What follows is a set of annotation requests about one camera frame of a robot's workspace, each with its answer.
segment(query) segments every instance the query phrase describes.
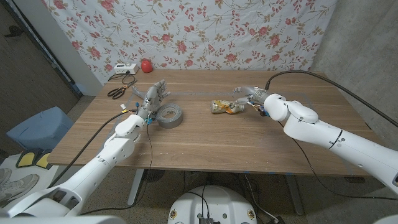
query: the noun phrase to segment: duct tape roll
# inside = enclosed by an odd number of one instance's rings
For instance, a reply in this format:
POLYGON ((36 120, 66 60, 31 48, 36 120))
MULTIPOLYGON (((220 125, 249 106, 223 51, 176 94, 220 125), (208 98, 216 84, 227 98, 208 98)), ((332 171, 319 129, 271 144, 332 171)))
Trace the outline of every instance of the duct tape roll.
POLYGON ((179 105, 167 103, 157 110, 156 120, 162 128, 175 128, 182 122, 182 110, 179 105), (174 114, 174 117, 166 118, 168 114, 174 114))

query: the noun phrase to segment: wooden table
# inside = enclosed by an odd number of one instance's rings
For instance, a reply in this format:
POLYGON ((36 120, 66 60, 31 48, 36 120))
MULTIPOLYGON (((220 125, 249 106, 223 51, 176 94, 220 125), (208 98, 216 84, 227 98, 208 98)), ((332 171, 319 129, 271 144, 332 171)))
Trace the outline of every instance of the wooden table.
MULTIPOLYGON (((164 103, 176 103, 183 111, 183 122, 174 129, 163 129, 156 122, 149 126, 152 141, 152 169, 202 170, 222 172, 258 172, 268 174, 312 174, 298 146, 284 134, 282 127, 268 117, 261 117, 247 106, 243 113, 212 114, 212 100, 234 100, 237 86, 261 86, 276 72, 217 70, 154 70, 136 75, 137 88, 146 91, 165 79, 172 95, 164 103)), ((95 131, 109 118, 120 113, 120 104, 134 109, 142 103, 132 89, 118 100, 106 94, 121 86, 120 80, 105 85, 77 122, 49 156, 49 162, 68 164, 95 131)), ((304 74, 275 78, 270 91, 297 100, 313 108, 322 121, 380 143, 343 95, 328 83, 304 74)), ((110 122, 75 162, 84 165, 101 149, 115 125, 127 118, 110 122)), ((149 168, 151 149, 146 131, 132 156, 119 166, 149 168)), ((327 149, 305 142, 299 144, 307 153, 315 172, 320 175, 368 175, 344 163, 327 149)))

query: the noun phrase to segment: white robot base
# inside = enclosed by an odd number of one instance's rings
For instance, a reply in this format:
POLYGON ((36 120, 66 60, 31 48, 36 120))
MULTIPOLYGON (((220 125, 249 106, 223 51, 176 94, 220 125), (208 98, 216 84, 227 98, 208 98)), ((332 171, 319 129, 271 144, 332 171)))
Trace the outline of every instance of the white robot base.
POLYGON ((231 189, 216 185, 207 185, 197 187, 189 192, 183 194, 173 203, 169 213, 168 224, 257 223, 252 205, 242 195, 231 189), (208 210, 205 201, 203 201, 202 211, 202 198, 200 197, 202 193, 203 198, 207 201, 208 210))

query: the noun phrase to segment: table leg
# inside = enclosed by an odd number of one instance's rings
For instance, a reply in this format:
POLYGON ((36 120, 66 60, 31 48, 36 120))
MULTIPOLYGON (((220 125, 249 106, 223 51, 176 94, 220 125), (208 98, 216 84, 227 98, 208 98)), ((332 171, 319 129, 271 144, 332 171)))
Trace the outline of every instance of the table leg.
POLYGON ((294 210, 297 215, 304 215, 303 204, 301 203, 299 188, 297 187, 296 176, 285 175, 287 186, 289 187, 290 196, 293 201, 294 210))
POLYGON ((144 174, 144 169, 137 169, 134 180, 132 181, 129 199, 127 200, 128 205, 134 204, 138 196, 138 190, 141 186, 142 175, 144 174))

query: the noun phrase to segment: gray wall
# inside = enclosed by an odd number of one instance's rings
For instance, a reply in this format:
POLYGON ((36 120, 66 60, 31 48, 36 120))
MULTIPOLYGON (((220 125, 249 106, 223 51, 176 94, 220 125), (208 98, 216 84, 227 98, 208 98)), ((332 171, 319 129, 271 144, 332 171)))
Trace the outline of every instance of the gray wall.
MULTIPOLYGON (((339 0, 311 70, 398 121, 397 63, 398 1, 339 0)), ((345 97, 386 146, 398 150, 398 128, 345 97)))
POLYGON ((42 1, 14 0, 84 95, 95 96, 102 84, 73 48, 42 1))

